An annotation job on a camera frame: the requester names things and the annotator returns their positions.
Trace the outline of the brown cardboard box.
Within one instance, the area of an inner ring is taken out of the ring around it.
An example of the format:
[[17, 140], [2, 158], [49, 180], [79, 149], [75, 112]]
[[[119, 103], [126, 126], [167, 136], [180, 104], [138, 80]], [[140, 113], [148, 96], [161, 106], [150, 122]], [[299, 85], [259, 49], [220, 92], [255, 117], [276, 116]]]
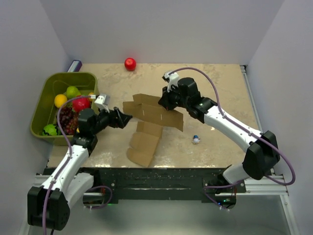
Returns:
[[164, 127], [183, 131], [183, 114], [166, 110], [158, 104], [159, 100], [158, 96], [134, 94], [133, 101], [123, 102], [124, 113], [138, 120], [126, 155], [142, 167], [149, 167], [153, 161]]

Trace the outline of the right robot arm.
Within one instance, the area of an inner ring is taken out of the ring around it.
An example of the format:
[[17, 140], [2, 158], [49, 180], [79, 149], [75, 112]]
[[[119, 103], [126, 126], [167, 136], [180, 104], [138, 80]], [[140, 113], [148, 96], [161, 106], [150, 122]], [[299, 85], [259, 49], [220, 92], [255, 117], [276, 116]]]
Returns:
[[247, 178], [262, 179], [279, 162], [278, 153], [272, 149], [277, 146], [276, 136], [271, 131], [262, 133], [238, 121], [224, 110], [219, 110], [217, 102], [201, 96], [193, 78], [180, 78], [175, 73], [163, 79], [168, 85], [162, 89], [159, 105], [168, 111], [176, 107], [186, 109], [192, 118], [214, 127], [245, 152], [242, 163], [227, 167], [208, 183], [209, 186], [217, 186], [223, 192], [230, 192], [238, 181]]

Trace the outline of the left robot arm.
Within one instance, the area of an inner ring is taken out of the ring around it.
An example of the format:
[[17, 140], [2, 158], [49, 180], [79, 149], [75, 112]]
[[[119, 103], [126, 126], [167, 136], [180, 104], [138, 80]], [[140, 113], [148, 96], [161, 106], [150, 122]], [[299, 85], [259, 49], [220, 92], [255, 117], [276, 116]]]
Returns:
[[91, 155], [98, 142], [97, 134], [107, 127], [123, 129], [132, 119], [117, 107], [101, 110], [82, 110], [78, 129], [68, 141], [67, 152], [53, 173], [39, 186], [32, 186], [27, 194], [27, 222], [43, 230], [61, 231], [68, 222], [70, 209], [86, 191], [101, 188], [100, 178], [78, 170]]

